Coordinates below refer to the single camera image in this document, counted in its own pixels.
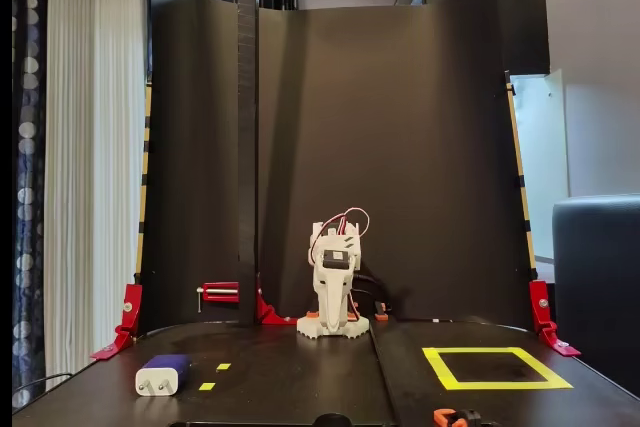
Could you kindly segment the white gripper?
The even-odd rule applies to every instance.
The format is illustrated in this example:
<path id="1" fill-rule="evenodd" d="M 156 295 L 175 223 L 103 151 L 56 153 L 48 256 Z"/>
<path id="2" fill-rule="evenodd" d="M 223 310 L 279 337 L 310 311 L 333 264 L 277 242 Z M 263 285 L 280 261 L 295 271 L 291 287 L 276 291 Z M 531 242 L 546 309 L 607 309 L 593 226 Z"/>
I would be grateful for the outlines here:
<path id="1" fill-rule="evenodd" d="M 328 334 L 353 333 L 348 320 L 352 278 L 360 268 L 360 254 L 344 249 L 321 249 L 314 255 L 314 288 L 320 324 Z"/>

